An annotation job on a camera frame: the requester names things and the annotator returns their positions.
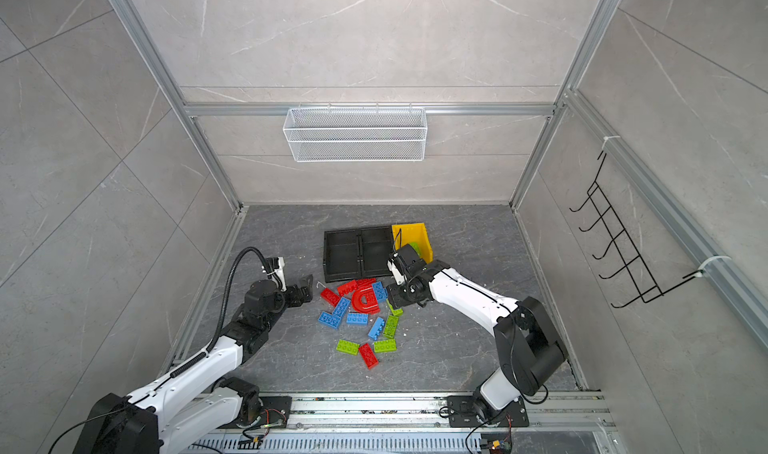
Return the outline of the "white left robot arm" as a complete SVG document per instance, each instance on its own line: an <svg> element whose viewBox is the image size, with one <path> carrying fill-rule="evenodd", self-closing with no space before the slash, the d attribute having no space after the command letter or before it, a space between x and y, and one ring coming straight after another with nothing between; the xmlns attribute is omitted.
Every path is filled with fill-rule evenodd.
<svg viewBox="0 0 768 454"><path fill-rule="evenodd" d="M97 401L75 452L179 453L220 426L263 421L258 387L232 373L264 346L286 309L311 301L312 289L312 276L283 291L271 281L253 283L212 348L125 396Z"/></svg>

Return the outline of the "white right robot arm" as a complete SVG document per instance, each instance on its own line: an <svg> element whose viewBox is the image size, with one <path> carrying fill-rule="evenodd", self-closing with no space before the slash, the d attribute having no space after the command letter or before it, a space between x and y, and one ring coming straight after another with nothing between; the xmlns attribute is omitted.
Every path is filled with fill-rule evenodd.
<svg viewBox="0 0 768 454"><path fill-rule="evenodd" d="M493 336L499 367L473 393L472 410L479 419L491 421L510 404L536 394L569 359L564 341L536 298L497 294L443 261L426 262L410 245L391 254L387 266L394 277L387 286L394 308L441 303Z"/></svg>

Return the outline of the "blue square lego brick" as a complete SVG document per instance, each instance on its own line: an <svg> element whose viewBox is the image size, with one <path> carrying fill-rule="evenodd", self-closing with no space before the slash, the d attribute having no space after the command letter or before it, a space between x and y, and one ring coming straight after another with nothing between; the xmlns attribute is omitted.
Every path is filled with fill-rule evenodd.
<svg viewBox="0 0 768 454"><path fill-rule="evenodd" d="M372 284L372 290L378 303L387 301L388 292L381 281L374 282Z"/></svg>

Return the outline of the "green long lego brick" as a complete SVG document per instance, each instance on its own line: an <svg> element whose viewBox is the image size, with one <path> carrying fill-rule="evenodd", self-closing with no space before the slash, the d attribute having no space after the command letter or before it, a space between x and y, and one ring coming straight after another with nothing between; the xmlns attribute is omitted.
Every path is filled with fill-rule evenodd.
<svg viewBox="0 0 768 454"><path fill-rule="evenodd" d="M389 300L387 300L386 303L392 316L400 317L403 315L404 311L402 309L394 308L392 303Z"/></svg>

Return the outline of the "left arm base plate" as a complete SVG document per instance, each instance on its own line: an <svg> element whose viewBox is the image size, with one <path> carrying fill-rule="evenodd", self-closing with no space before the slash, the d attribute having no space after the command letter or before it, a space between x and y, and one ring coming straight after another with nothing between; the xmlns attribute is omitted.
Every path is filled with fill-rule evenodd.
<svg viewBox="0 0 768 454"><path fill-rule="evenodd" d="M245 399L234 424L240 429L286 427L292 401L290 396L253 396Z"/></svg>

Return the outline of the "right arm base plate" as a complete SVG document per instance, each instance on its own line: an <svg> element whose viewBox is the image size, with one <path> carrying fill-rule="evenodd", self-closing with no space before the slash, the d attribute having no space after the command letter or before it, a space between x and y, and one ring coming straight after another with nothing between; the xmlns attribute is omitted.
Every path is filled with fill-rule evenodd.
<svg viewBox="0 0 768 454"><path fill-rule="evenodd" d="M513 428L530 425L527 409L521 397L515 398L503 409L495 409L479 394L448 396L438 415L447 419L452 428L506 425Z"/></svg>

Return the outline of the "red lego brick bottom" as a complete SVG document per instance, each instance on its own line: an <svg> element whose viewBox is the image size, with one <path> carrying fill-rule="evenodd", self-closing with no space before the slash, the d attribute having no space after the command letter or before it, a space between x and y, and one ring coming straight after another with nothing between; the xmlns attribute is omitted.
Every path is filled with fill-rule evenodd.
<svg viewBox="0 0 768 454"><path fill-rule="evenodd" d="M373 348L368 343L359 346L358 354L361 356L369 370L372 370L379 364L378 358L376 357Z"/></svg>

